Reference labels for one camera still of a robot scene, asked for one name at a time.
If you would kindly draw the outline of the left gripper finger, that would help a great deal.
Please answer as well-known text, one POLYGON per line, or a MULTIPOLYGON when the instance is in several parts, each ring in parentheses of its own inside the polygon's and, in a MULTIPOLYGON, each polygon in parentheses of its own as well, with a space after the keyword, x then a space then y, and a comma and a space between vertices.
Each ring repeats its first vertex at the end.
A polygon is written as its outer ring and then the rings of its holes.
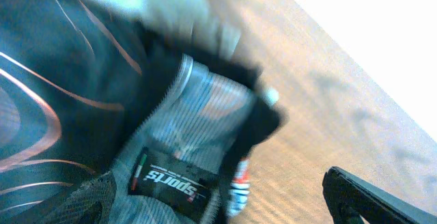
POLYGON ((416 208, 340 167, 322 181, 323 196, 334 224, 433 224, 436 216, 416 208))

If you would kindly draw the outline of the black patterned cycling jersey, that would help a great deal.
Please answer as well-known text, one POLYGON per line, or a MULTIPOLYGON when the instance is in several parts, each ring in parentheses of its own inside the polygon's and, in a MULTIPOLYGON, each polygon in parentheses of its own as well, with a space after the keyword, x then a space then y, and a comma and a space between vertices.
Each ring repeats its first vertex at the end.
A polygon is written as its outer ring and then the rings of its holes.
POLYGON ((2 223, 227 223, 283 122, 208 0, 1 0, 2 223))

